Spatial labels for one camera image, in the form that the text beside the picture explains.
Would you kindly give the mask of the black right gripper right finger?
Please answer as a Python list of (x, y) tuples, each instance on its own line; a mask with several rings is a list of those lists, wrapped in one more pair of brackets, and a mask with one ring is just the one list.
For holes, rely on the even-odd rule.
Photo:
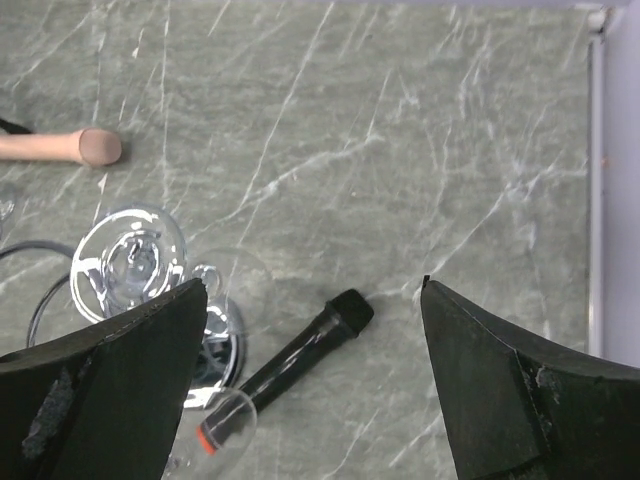
[(547, 340), (430, 277), (421, 311), (458, 478), (638, 478), (637, 368)]

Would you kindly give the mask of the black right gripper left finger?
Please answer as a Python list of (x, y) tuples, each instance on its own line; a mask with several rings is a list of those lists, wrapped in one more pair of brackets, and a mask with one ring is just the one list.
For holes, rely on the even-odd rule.
[(207, 294), (187, 281), (1, 358), (4, 479), (159, 479), (197, 363)]

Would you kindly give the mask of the patterned clear wine glass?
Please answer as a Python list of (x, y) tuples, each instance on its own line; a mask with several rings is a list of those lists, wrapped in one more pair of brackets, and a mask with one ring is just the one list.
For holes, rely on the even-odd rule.
[(253, 440), (257, 410), (237, 389), (213, 394), (201, 411), (183, 413), (162, 477), (224, 479)]

